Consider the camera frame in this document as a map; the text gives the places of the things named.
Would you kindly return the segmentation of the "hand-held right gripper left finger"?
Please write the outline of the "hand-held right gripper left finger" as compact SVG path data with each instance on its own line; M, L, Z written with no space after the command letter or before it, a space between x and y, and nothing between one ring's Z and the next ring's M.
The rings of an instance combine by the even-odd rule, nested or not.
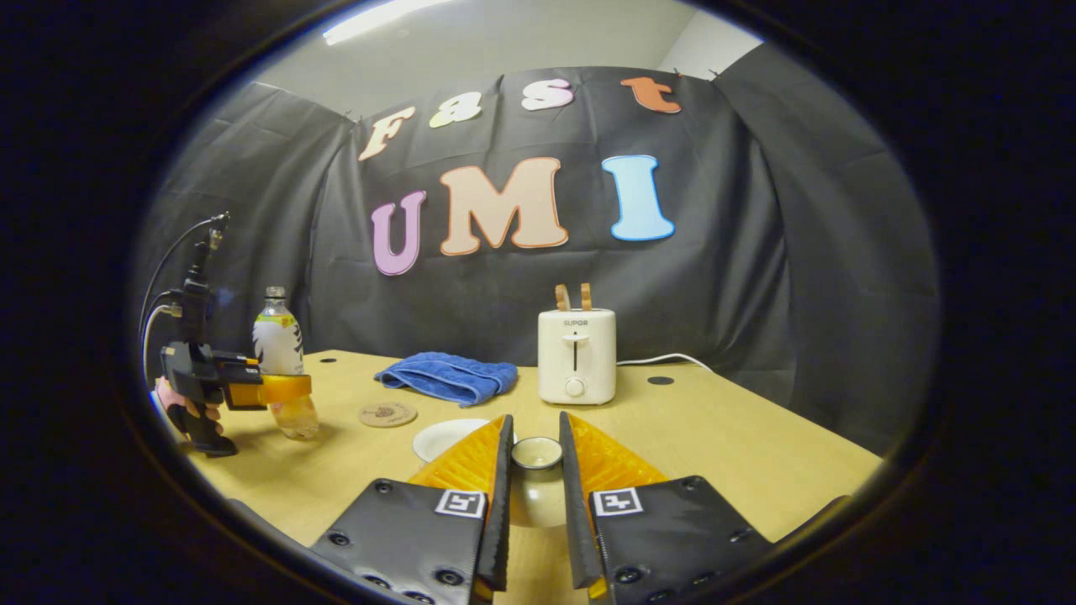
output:
M373 480L312 551L404 602L489 604L507 586L512 445L500 416L410 479Z

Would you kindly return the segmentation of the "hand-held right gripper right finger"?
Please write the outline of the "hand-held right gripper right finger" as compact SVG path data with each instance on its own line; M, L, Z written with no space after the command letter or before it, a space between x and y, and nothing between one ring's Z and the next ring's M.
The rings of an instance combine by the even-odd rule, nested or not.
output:
M593 604L688 604L773 550L699 475L669 478L603 430L560 414L572 580Z

